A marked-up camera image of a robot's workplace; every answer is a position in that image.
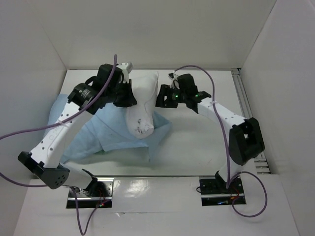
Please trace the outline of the white pillow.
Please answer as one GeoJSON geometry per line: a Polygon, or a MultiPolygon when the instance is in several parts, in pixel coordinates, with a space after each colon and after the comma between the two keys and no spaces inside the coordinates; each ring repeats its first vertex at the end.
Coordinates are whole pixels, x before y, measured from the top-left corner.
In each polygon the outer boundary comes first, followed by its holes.
{"type": "Polygon", "coordinates": [[[131,135],[144,139],[154,131],[153,113],[158,95],[158,72],[131,79],[136,105],[126,109],[126,125],[131,135]]]}

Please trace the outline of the light blue pillowcase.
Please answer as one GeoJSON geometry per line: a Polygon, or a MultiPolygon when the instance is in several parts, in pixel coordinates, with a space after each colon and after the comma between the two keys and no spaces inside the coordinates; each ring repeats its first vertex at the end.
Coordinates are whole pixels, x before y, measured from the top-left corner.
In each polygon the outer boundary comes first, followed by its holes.
{"type": "Polygon", "coordinates": [[[158,152],[162,139],[170,131],[172,123],[159,113],[153,113],[154,131],[137,139],[127,129],[126,109],[106,104],[80,129],[62,154],[61,163],[83,160],[92,154],[120,149],[146,148],[152,159],[158,152]]]}

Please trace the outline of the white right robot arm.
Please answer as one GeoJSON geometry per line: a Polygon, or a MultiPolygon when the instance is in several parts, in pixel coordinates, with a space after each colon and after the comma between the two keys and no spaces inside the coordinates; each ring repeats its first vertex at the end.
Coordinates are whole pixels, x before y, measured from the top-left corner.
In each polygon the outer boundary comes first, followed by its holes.
{"type": "Polygon", "coordinates": [[[177,108],[180,103],[221,127],[226,164],[216,172],[215,188],[227,192],[243,166],[265,150],[260,125],[255,118],[245,118],[218,103],[213,94],[199,91],[191,74],[169,73],[170,85],[160,87],[156,107],[177,108]]]}

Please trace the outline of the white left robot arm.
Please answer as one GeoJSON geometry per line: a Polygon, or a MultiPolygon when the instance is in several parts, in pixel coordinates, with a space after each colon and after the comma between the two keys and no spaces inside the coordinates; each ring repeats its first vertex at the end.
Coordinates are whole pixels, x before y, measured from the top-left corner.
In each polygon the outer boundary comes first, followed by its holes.
{"type": "Polygon", "coordinates": [[[103,182],[87,170],[61,164],[61,157],[84,124],[107,103],[119,107],[137,103],[129,79],[132,69],[130,62],[101,65],[97,75],[74,87],[54,127],[30,152],[21,152],[18,160],[50,189],[69,186],[86,196],[104,195],[103,182]]]}

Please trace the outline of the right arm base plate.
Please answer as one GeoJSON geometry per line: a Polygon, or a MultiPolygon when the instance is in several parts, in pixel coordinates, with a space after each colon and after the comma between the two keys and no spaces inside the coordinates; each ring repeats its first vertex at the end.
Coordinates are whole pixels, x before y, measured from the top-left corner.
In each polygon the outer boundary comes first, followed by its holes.
{"type": "Polygon", "coordinates": [[[201,205],[209,206],[228,206],[245,205],[246,198],[243,189],[243,183],[240,177],[237,177],[228,188],[221,183],[215,176],[199,177],[199,186],[196,191],[201,196],[201,205]]]}

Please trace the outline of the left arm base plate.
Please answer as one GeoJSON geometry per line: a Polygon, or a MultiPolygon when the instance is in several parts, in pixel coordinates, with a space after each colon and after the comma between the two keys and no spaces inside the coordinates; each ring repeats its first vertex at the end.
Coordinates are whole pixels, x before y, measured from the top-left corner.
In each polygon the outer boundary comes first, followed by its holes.
{"type": "Polygon", "coordinates": [[[85,169],[74,169],[70,171],[65,185],[74,188],[68,192],[67,209],[112,207],[112,177],[97,177],[85,169]]]}

